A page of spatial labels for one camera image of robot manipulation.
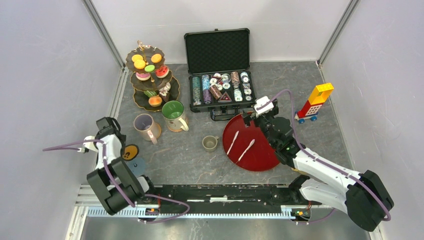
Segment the red round tray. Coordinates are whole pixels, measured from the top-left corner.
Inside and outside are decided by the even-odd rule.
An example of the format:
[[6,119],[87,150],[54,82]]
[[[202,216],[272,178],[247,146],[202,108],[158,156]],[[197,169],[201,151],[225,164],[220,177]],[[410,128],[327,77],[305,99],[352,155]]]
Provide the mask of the red round tray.
[[[230,161],[236,166],[251,172],[263,172],[271,170],[280,164],[274,150],[260,128],[255,127],[253,124],[246,127],[241,114],[229,120],[223,130],[221,140],[224,152],[229,149],[236,131],[239,131],[239,135],[228,156]],[[236,163],[252,139],[255,139],[254,145],[247,151],[241,161]]]

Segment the green bowl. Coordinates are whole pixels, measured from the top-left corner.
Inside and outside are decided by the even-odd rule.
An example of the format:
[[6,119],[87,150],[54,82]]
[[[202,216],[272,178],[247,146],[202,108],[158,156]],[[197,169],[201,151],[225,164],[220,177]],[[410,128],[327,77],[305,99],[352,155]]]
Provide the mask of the green bowl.
[[180,101],[171,100],[166,102],[162,109],[167,128],[172,132],[187,132],[189,130],[188,118],[185,108]]

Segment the chocolate cake slice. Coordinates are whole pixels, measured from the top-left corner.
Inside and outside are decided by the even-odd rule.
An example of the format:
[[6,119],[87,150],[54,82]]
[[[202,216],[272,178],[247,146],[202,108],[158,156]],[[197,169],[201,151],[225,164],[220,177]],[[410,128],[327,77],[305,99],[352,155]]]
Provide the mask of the chocolate cake slice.
[[165,104],[169,101],[170,93],[169,92],[160,92],[159,96],[162,98],[162,102]]

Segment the white striped donut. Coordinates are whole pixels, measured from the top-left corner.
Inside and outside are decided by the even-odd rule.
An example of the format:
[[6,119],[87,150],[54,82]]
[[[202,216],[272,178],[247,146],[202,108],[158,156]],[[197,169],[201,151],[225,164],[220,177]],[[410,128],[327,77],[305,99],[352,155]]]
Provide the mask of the white striped donut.
[[171,89],[171,84],[167,82],[164,87],[159,90],[159,93],[163,96],[166,96]]

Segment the orange peach bun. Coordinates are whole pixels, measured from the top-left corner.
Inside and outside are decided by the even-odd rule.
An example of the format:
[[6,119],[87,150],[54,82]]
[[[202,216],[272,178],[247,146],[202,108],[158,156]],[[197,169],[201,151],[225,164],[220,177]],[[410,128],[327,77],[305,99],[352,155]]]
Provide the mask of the orange peach bun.
[[163,102],[163,99],[159,95],[151,96],[148,99],[148,104],[151,107],[159,107],[162,104],[162,102]]

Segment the red frosted donut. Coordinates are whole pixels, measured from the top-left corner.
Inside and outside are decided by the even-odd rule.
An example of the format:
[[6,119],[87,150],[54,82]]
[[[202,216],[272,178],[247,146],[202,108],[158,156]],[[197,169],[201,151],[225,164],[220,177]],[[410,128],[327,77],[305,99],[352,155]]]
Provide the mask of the red frosted donut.
[[169,74],[169,72],[170,72],[169,67],[166,66],[166,65],[162,65],[161,67],[159,67],[158,69],[155,70],[155,75],[159,79],[163,79]]

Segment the white rectangular pastry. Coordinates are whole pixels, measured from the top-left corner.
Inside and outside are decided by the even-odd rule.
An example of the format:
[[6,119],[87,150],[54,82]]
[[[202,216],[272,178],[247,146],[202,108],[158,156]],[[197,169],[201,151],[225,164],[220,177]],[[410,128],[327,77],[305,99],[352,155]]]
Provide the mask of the white rectangular pastry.
[[148,98],[157,96],[157,92],[153,90],[146,90],[143,92]]

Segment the beige purple mug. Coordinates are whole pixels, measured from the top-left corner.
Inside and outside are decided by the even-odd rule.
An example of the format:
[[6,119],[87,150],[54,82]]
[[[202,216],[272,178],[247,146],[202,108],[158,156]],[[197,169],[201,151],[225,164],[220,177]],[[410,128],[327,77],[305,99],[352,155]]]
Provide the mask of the beige purple mug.
[[155,122],[155,120],[150,114],[142,113],[134,119],[133,126],[139,132],[141,130],[146,129],[148,126],[152,125],[153,123],[157,123],[157,122]]

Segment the yellow round cookie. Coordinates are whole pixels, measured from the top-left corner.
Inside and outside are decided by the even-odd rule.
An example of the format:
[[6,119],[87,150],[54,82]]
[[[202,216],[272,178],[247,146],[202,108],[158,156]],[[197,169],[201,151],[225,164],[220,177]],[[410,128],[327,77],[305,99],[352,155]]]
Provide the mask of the yellow round cookie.
[[162,60],[162,55],[160,53],[156,53],[154,55],[151,56],[151,62],[154,64],[159,63]]

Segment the green macaron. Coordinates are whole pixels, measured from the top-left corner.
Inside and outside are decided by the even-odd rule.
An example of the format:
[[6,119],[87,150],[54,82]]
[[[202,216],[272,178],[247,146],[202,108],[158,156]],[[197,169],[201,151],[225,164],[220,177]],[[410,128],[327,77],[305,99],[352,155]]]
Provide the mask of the green macaron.
[[155,67],[155,65],[154,65],[154,64],[147,65],[147,66],[144,68],[144,71],[145,71],[146,73],[152,73],[152,72],[154,72],[155,70],[156,70],[156,67]]

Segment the pink frosted donut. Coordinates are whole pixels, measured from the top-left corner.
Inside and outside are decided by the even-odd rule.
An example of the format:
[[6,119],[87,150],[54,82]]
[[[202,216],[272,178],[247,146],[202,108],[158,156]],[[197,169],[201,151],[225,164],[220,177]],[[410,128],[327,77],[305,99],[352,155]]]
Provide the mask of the pink frosted donut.
[[138,72],[136,72],[135,76],[139,81],[147,81],[151,78],[150,73],[138,73]]

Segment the orange round biscuit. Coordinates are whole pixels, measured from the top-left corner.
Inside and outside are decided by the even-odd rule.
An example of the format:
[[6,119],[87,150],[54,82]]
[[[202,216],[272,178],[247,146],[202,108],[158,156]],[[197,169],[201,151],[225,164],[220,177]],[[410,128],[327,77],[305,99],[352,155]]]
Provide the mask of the orange round biscuit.
[[138,70],[142,70],[146,67],[146,62],[143,59],[138,59],[134,61],[134,67]]

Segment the orange waffle biscuit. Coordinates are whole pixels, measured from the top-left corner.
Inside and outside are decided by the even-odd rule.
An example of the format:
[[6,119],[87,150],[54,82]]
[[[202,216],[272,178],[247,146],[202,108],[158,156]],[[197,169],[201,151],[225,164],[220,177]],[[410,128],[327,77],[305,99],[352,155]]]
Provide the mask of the orange waffle biscuit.
[[132,57],[131,57],[131,61],[132,62],[136,62],[136,61],[139,61],[139,60],[143,60],[144,58],[143,58],[143,56],[142,55],[140,55],[140,54],[134,54]]

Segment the woven coaster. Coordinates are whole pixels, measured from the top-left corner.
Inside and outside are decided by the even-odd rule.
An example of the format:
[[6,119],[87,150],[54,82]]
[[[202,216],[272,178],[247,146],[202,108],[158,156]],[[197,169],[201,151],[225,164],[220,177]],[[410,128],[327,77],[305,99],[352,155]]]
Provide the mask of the woven coaster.
[[153,123],[149,125],[146,129],[138,131],[141,134],[141,137],[150,142],[157,142],[158,138],[161,136],[162,128],[158,123]]

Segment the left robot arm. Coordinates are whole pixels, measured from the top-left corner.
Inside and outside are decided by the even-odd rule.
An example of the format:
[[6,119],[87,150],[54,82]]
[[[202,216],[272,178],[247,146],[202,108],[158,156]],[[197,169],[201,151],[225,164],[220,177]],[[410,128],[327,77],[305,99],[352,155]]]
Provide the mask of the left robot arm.
[[138,200],[153,203],[157,190],[149,184],[148,178],[138,179],[125,163],[122,154],[126,136],[113,117],[96,121],[98,132],[92,142],[98,150],[95,169],[87,176],[87,182],[109,215],[115,215],[124,208],[135,207]]

